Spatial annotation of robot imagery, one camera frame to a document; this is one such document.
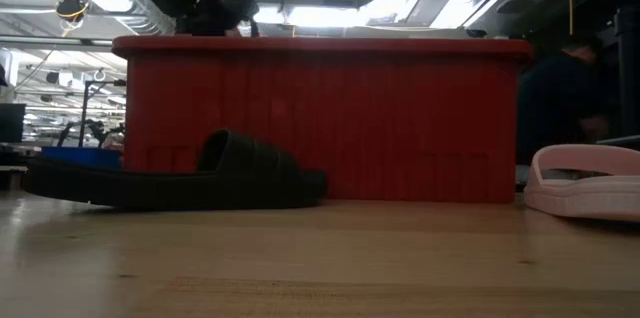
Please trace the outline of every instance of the bin rim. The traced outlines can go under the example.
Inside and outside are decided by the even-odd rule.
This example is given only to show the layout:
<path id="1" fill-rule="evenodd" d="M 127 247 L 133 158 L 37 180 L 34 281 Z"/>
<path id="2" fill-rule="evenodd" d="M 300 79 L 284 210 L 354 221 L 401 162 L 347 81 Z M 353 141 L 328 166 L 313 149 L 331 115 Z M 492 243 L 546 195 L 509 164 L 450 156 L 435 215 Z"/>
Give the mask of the bin rim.
<path id="1" fill-rule="evenodd" d="M 385 52 L 430 55 L 493 56 L 528 62 L 531 45 L 503 39 L 387 39 L 387 38 L 226 38 L 192 36 L 123 36 L 113 41 L 114 54 L 129 58 L 159 51 L 324 51 Z"/>

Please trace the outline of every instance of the black slide sandal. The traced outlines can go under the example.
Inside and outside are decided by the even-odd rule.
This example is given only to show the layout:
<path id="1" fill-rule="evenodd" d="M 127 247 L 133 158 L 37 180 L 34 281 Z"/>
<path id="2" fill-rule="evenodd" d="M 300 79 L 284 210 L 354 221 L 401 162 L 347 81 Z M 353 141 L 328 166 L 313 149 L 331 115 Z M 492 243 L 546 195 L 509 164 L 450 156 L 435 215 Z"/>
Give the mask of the black slide sandal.
<path id="1" fill-rule="evenodd" d="M 28 168 L 29 193 L 129 209 L 309 207 L 327 191 L 324 173 L 301 172 L 289 154 L 229 130 L 207 139 L 195 173 L 123 172 L 42 157 Z"/>

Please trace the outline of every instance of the slide sandal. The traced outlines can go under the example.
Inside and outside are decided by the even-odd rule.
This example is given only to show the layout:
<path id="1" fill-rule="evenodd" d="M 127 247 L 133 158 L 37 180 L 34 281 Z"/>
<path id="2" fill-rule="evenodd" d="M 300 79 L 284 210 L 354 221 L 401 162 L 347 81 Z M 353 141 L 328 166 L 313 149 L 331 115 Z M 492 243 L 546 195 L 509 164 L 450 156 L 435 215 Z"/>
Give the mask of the slide sandal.
<path id="1" fill-rule="evenodd" d="M 610 176 L 543 179 L 541 171 L 549 169 Z M 524 200 L 531 208 L 557 216 L 640 222 L 640 152 L 582 144 L 543 148 L 533 157 Z"/>
<path id="2" fill-rule="evenodd" d="M 129 209 L 208 210 L 314 206 L 326 194 L 320 171 L 302 172 L 276 147 L 228 130 L 205 142 L 198 172 L 140 173 L 36 157 L 27 192 Z"/>

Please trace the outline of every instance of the wooden floor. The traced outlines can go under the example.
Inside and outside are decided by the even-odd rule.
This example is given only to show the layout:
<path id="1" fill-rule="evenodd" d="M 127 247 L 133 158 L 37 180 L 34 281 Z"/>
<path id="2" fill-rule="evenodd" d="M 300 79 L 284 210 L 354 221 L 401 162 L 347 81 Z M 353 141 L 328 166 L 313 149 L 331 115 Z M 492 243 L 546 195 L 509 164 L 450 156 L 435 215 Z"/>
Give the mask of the wooden floor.
<path id="1" fill-rule="evenodd" d="M 2 196 L 0 317 L 640 317 L 640 227 L 495 205 Z"/>

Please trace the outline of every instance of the red bin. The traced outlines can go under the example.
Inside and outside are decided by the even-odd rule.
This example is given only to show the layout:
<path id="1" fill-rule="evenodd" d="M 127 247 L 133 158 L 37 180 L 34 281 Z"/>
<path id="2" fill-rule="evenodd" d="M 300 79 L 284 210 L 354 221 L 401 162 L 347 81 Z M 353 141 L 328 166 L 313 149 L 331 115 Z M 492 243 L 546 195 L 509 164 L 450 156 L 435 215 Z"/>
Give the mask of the red bin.
<path id="1" fill-rule="evenodd" d="M 327 172 L 338 199 L 513 200 L 523 41 L 121 37 L 124 165 L 193 171 L 230 128 Z"/>

